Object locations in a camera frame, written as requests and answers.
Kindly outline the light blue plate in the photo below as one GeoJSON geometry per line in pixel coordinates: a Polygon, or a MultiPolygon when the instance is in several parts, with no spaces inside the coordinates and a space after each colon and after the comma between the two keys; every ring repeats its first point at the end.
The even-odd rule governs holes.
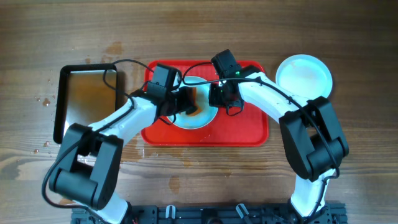
{"type": "Polygon", "coordinates": [[[172,116],[167,116],[167,119],[174,125],[182,129],[199,129],[211,123],[215,118],[218,108],[209,105],[209,90],[210,84],[188,86],[181,82],[181,87],[196,88],[196,104],[202,109],[202,112],[196,116],[187,116],[185,112],[177,113],[172,116]]]}
{"type": "Polygon", "coordinates": [[[291,93],[314,100],[328,98],[333,89],[329,68],[318,58],[298,54],[285,59],[278,67],[275,82],[291,93]]]}

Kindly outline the orange green sponge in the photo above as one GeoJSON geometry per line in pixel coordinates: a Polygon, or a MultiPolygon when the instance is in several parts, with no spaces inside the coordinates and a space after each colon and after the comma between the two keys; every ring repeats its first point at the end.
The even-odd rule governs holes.
{"type": "Polygon", "coordinates": [[[191,107],[188,110],[186,110],[185,114],[187,116],[196,116],[196,115],[200,114],[201,112],[202,112],[201,108],[194,106],[194,107],[191,107]]]}

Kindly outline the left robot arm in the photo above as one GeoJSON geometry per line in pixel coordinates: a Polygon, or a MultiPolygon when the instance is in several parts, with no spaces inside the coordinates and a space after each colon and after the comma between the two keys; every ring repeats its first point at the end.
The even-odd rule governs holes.
{"type": "Polygon", "coordinates": [[[123,148],[161,116],[195,110],[196,91],[158,86],[127,97],[124,106],[107,118],[89,126],[69,126],[42,182],[42,196],[49,205],[60,207],[47,190],[75,201],[71,208],[85,211],[92,222],[135,222],[131,204],[115,191],[123,148]]]}

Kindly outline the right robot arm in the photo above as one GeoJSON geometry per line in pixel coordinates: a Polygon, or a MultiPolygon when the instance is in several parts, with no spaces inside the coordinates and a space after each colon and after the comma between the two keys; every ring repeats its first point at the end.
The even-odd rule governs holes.
{"type": "Polygon", "coordinates": [[[310,100],[270,81],[264,72],[238,63],[213,64],[217,81],[211,104],[229,109],[249,103],[280,126],[286,158],[296,173],[289,205],[296,219],[309,223],[326,210],[329,181],[340,176],[340,165],[349,146],[328,99],[310,100]]]}

